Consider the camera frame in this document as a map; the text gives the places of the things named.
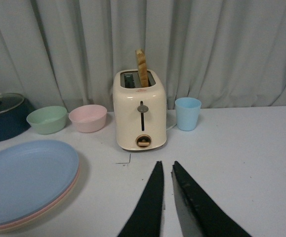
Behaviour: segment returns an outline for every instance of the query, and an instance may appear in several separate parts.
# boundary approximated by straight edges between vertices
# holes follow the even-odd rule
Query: table
[[[202,109],[195,130],[174,127],[167,132],[166,144],[152,151],[119,147],[112,112],[97,132],[79,133],[70,122],[50,135],[30,128],[0,142],[0,150],[39,139],[60,140],[77,150],[78,183],[60,206],[2,236],[115,237],[158,160],[163,162],[165,178],[162,236],[183,236],[171,179],[175,160],[252,236],[286,236],[286,106]]]

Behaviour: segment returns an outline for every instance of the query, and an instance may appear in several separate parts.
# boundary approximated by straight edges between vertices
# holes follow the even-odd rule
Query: bread slice
[[[142,87],[148,87],[148,76],[147,76],[147,65],[146,57],[143,49],[137,49],[136,53],[136,62],[138,68],[138,76],[141,81]]]

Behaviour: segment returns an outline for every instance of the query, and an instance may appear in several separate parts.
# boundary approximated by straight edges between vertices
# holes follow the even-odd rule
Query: stacked plates
[[[55,140],[23,143],[0,152],[0,231],[45,213],[74,186],[78,154]]]

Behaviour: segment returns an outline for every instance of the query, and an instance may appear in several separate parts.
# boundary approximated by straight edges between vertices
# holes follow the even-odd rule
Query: navy blue pot
[[[30,128],[27,115],[34,111],[30,102],[20,94],[0,94],[0,141],[15,137]]]

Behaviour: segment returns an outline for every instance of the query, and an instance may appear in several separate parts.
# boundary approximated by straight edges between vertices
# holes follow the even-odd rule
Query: cream toaster
[[[149,150],[166,140],[166,95],[162,82],[147,70],[142,87],[138,70],[118,72],[113,83],[117,143],[125,150]]]

